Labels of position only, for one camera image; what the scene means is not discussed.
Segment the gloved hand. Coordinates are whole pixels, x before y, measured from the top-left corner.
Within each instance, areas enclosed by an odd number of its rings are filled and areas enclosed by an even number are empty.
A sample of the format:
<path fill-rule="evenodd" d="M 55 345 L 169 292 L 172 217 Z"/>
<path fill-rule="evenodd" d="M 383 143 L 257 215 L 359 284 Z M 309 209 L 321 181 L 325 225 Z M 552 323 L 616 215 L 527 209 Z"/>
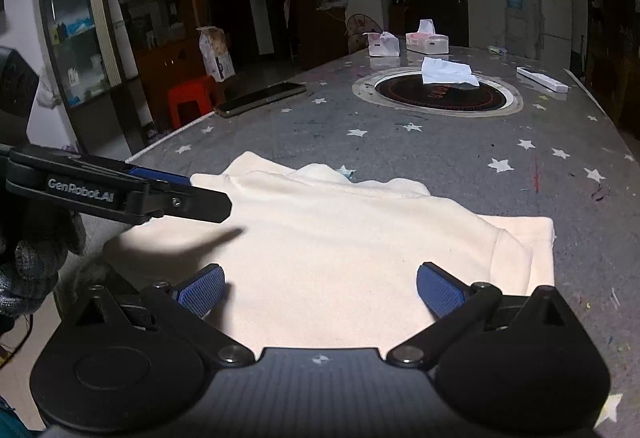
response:
<path fill-rule="evenodd" d="M 80 216 L 49 202 L 1 197 L 1 332 L 33 314 L 58 283 L 67 255 L 85 248 Z"/>

